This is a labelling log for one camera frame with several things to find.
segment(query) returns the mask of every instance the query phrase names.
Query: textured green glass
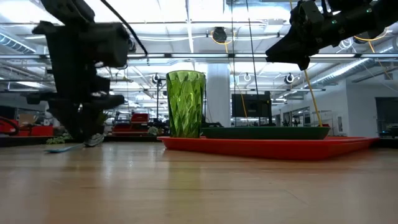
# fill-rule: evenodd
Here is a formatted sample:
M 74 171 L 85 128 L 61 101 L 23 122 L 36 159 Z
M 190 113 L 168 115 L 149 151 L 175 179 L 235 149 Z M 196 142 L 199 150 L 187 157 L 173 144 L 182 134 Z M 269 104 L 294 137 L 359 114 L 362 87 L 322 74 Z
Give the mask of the textured green glass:
M 171 137 L 199 138 L 205 75 L 175 71 L 166 75 Z

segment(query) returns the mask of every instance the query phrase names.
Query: robotic arm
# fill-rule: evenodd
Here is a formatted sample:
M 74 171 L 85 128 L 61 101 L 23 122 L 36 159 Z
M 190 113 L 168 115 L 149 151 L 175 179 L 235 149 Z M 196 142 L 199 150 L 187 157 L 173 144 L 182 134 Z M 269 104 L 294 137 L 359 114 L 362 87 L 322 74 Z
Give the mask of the robotic arm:
M 97 76 L 96 65 L 126 66 L 130 36 L 121 23 L 95 23 L 95 14 L 84 0 L 41 1 L 65 24 L 41 21 L 32 31 L 46 36 L 57 92 L 33 93 L 27 101 L 48 101 L 49 111 L 74 139 L 97 145 L 103 139 L 99 117 L 103 110 L 123 104 L 124 97 L 109 95 L 110 80 Z
M 288 34 L 266 51 L 268 62 L 296 63 L 301 70 L 308 68 L 309 56 L 347 38 L 362 34 L 368 39 L 380 35 L 384 29 L 398 21 L 398 1 L 378 0 L 328 0 L 333 15 L 326 10 L 322 0 L 323 14 L 316 0 L 300 0 L 290 12 Z

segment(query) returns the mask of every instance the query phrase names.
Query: wooden table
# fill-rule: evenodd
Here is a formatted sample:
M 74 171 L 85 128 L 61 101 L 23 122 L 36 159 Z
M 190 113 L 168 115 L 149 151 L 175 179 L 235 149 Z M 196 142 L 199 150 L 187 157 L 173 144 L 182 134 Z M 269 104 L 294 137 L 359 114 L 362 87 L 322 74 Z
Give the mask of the wooden table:
M 398 151 L 322 162 L 103 143 L 0 149 L 0 223 L 398 223 Z

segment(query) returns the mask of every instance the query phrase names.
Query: red tray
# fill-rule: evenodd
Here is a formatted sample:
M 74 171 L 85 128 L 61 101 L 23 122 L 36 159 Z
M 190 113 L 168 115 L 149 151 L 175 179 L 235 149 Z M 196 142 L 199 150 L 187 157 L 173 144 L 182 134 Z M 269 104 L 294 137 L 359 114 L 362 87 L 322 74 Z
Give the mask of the red tray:
M 158 139 L 171 150 L 291 160 L 326 159 L 367 149 L 378 140 L 361 137 L 327 137 L 324 140 Z

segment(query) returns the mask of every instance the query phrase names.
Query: green tray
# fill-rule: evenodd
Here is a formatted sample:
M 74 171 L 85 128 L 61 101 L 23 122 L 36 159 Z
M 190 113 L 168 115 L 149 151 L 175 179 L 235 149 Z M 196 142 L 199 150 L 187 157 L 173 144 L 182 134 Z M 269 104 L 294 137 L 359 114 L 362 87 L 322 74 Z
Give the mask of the green tray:
M 321 140 L 329 127 L 238 127 L 202 128 L 203 136 L 210 139 L 296 139 Z

